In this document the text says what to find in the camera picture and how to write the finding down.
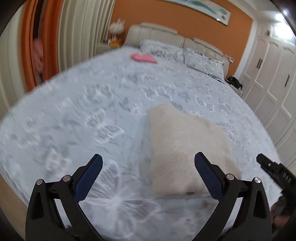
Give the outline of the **beige knit sweater black hearts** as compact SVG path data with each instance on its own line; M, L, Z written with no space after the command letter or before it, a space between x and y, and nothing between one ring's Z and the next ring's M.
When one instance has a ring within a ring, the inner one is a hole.
M194 164L198 152L224 173L241 177L228 137L217 124L184 113L169 102L151 108L149 120L153 197L208 197L210 193Z

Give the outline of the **white panelled wardrobe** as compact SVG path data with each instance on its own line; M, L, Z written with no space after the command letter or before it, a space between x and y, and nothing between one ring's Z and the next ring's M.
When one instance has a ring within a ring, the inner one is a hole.
M258 26L241 75L243 100L269 134L281 162L295 167L295 35L286 22Z

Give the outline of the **black bag on nightstand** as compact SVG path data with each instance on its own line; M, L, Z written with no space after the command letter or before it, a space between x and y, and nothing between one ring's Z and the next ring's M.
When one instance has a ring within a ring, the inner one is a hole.
M238 79L234 76L230 76L227 78L229 83L233 85L236 89L241 90L242 89L242 84L238 81Z

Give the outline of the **blue butterfly print bedspread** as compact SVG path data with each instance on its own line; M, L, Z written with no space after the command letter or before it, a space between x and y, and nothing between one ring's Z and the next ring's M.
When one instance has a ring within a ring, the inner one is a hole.
M171 103L222 128L244 180L262 179L268 202L280 189L260 153L280 159L260 120L225 83L174 60L138 63L124 47L62 72L25 96L1 123L1 174L29 203L39 178L60 180L94 154L103 169L80 203L107 240L191 240L212 214L209 197L154 199L150 108Z

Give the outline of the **right butterfly print pillow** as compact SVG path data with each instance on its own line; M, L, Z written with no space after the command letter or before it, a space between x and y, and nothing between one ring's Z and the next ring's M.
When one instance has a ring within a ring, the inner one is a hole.
M183 49L184 64L219 81L224 80L224 63L202 55L192 49Z

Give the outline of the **butterfly print pillow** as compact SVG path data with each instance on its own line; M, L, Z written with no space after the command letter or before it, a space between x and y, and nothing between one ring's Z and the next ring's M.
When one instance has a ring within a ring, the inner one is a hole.
M183 48L180 47L154 40L143 40L140 42L140 50L145 54L184 64Z
M192 49L183 49L184 64L219 81L224 80L224 63L202 55Z

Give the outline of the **pink hanging garment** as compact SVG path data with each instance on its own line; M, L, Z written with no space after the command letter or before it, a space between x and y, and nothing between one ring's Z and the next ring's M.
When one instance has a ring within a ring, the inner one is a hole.
M44 51L41 38L36 38L33 40L33 62L34 68L37 73L38 81L42 82L43 79L43 69L44 69Z

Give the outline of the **left butterfly print pillow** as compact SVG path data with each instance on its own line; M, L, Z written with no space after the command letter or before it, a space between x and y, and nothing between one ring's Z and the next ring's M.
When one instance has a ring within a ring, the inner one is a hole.
M154 40L143 40L140 42L140 50L145 54L184 64L183 48L180 47Z

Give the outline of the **white left nightstand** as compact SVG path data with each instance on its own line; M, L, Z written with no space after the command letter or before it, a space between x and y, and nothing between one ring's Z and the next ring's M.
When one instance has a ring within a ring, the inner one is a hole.
M100 55L104 52L108 52L114 49L111 49L110 44L108 43L98 43L96 46L96 54Z

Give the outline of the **pink folded cloth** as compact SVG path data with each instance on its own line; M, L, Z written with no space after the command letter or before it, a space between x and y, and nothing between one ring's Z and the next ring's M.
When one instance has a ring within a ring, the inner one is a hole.
M158 61L153 56L148 54L134 53L134 54L131 54L131 58L132 60L137 62L154 63L154 64L158 63Z

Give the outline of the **yellow box on nightstand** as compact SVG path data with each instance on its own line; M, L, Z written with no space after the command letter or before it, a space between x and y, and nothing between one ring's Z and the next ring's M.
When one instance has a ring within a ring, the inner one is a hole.
M121 44L121 42L119 40L112 40L110 42L111 49L120 48L121 46L122 46L122 44Z

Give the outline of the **beige padded leather headboard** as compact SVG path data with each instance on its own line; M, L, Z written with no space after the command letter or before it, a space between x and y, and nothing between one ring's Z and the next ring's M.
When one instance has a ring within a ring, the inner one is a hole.
M215 46L198 38L186 38L179 35L178 31L166 26L141 23L139 25L132 25L128 29L124 45L139 48L140 42L143 40L154 40L180 48L190 48L194 51L200 51L206 57L221 61L224 64L224 75L228 73L229 60L225 57L225 54Z

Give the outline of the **orange curtain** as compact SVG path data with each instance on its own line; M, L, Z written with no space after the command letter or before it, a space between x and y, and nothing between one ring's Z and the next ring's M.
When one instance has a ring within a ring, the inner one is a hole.
M26 1L21 28L21 58L28 91L59 73L58 35L63 3Z

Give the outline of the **framed feather wall painting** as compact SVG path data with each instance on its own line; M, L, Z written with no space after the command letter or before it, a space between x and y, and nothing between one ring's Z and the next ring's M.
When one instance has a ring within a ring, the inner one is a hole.
M216 21L228 26L231 12L221 5L209 0L168 0L170 3L179 4L214 18Z

